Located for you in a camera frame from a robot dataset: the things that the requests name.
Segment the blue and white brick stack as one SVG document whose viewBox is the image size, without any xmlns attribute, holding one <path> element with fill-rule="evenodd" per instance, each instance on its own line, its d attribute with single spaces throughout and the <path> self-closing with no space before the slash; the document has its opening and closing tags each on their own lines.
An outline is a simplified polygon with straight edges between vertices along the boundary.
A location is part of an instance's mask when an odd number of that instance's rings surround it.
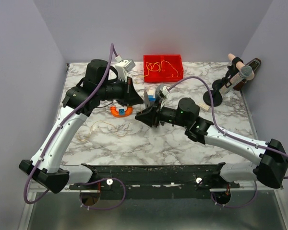
<svg viewBox="0 0 288 230">
<path fill-rule="evenodd" d="M 155 89 L 149 89 L 147 91 L 147 96 L 149 101 L 155 101 L 156 100 L 156 90 Z"/>
</svg>

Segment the orange curved toy track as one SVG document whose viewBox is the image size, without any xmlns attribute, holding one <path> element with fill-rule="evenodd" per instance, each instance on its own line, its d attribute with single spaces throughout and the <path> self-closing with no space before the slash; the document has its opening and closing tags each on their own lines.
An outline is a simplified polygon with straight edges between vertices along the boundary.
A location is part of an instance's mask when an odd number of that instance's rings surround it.
<svg viewBox="0 0 288 230">
<path fill-rule="evenodd" d="M 130 116 L 133 112 L 133 107 L 129 106 L 127 108 L 117 109 L 115 106 L 110 108 L 110 112 L 114 117 L 127 117 Z"/>
</svg>

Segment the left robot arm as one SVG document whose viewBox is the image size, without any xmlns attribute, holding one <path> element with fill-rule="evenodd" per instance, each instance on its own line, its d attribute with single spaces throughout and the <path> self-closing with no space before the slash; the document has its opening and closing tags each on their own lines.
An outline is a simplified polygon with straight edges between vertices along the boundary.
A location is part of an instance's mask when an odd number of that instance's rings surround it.
<svg viewBox="0 0 288 230">
<path fill-rule="evenodd" d="M 85 76 L 66 92 L 57 121 L 43 145 L 31 159 L 19 164 L 30 179 L 55 194 L 68 184 L 87 183 L 92 177 L 89 166 L 64 169 L 61 161 L 74 135 L 100 102 L 116 100 L 121 106 L 144 102 L 127 75 L 135 63 L 119 57 L 116 60 L 114 66 L 100 59 L 88 63 Z"/>
</svg>

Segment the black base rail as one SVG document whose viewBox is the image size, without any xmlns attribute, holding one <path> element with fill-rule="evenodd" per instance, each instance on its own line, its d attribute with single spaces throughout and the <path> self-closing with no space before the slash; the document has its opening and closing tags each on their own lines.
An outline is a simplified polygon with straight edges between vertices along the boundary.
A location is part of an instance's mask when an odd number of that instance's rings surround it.
<svg viewBox="0 0 288 230">
<path fill-rule="evenodd" d="M 125 199 L 209 199 L 210 191 L 239 188 L 220 176 L 223 163 L 208 165 L 119 165 L 89 166 L 89 184 L 70 185 L 71 190 L 101 189 L 106 200 Z"/>
</svg>

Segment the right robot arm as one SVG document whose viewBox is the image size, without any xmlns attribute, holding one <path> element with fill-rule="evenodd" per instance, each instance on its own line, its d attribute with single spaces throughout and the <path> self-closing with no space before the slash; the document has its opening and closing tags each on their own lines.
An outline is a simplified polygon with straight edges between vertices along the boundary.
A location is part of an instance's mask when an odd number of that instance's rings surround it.
<svg viewBox="0 0 288 230">
<path fill-rule="evenodd" d="M 269 142 L 250 139 L 223 128 L 199 116 L 200 107 L 191 98 L 179 100 L 176 109 L 152 104 L 153 126 L 161 122 L 185 128 L 185 135 L 194 142 L 212 145 L 233 152 L 255 165 L 251 173 L 256 179 L 270 188 L 281 187 L 288 169 L 288 158 L 280 141 Z"/>
</svg>

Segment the black microphone stand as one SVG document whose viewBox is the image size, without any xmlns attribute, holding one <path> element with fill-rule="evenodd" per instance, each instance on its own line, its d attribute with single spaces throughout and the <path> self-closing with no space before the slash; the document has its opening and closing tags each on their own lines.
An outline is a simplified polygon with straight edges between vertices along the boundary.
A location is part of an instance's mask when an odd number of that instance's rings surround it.
<svg viewBox="0 0 288 230">
<path fill-rule="evenodd" d="M 241 61 L 243 63 L 243 60 L 239 57 L 233 57 L 229 58 L 231 60 L 231 65 L 228 65 L 227 72 L 225 76 L 221 79 L 215 80 L 212 83 L 212 89 L 208 90 L 203 95 L 203 101 L 206 105 L 211 106 L 211 102 L 213 101 L 214 106 L 217 107 L 221 105 L 223 102 L 222 95 L 220 94 L 219 90 L 225 86 L 226 83 L 229 82 L 229 80 L 239 72 L 238 68 L 236 67 L 236 64 Z"/>
</svg>

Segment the rhinestone microphone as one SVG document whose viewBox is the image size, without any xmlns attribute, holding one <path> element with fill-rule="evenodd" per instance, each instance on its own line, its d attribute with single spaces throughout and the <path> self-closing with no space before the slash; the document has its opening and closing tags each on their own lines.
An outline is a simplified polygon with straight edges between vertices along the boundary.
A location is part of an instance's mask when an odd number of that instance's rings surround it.
<svg viewBox="0 0 288 230">
<path fill-rule="evenodd" d="M 234 75 L 228 83 L 226 83 L 224 86 L 221 87 L 221 89 L 219 90 L 221 95 L 225 95 L 226 93 L 228 93 L 231 89 L 234 88 L 234 86 L 236 86 L 239 82 L 241 82 L 241 80 L 245 77 L 243 75 L 244 73 L 244 68 L 247 68 L 248 66 L 243 66 L 240 68 L 240 70 L 238 71 L 238 73 L 236 75 Z"/>
</svg>

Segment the cream toy brick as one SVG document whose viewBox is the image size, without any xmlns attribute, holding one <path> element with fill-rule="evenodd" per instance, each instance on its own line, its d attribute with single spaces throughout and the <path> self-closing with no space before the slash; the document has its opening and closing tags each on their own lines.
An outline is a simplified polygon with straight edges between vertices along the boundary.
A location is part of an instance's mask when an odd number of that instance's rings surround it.
<svg viewBox="0 0 288 230">
<path fill-rule="evenodd" d="M 198 103 L 198 106 L 203 110 L 208 112 L 210 109 L 210 106 L 206 105 L 205 103 Z"/>
</svg>

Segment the red plastic bin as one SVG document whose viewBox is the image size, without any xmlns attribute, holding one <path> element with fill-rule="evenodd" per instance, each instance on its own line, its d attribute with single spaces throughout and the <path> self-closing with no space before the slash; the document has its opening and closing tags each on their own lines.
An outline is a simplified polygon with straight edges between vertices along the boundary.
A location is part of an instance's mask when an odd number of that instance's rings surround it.
<svg viewBox="0 0 288 230">
<path fill-rule="evenodd" d="M 146 83 L 171 83 L 182 80 L 184 69 L 180 54 L 143 55 Z"/>
</svg>

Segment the brown box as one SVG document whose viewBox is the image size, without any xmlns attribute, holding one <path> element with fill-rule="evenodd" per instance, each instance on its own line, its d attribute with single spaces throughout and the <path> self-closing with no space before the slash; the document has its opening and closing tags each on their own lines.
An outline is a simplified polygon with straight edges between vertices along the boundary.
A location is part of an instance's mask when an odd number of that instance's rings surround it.
<svg viewBox="0 0 288 230">
<path fill-rule="evenodd" d="M 261 65 L 262 61 L 259 58 L 254 58 L 251 61 L 249 61 L 245 66 L 248 66 L 247 68 L 244 68 L 243 75 L 245 78 L 241 80 L 236 86 L 234 86 L 234 90 L 240 91 L 242 87 L 245 85 L 245 83 L 249 80 L 250 77 L 255 76 L 255 72 Z"/>
</svg>

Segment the dark grey perforated spool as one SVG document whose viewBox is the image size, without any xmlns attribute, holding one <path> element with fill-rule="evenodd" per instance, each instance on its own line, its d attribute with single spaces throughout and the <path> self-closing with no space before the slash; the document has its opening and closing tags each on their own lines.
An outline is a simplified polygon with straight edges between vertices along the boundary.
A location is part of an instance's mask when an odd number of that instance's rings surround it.
<svg viewBox="0 0 288 230">
<path fill-rule="evenodd" d="M 144 105 L 145 105 L 145 108 L 148 108 L 151 106 L 147 91 L 144 91 Z"/>
</svg>

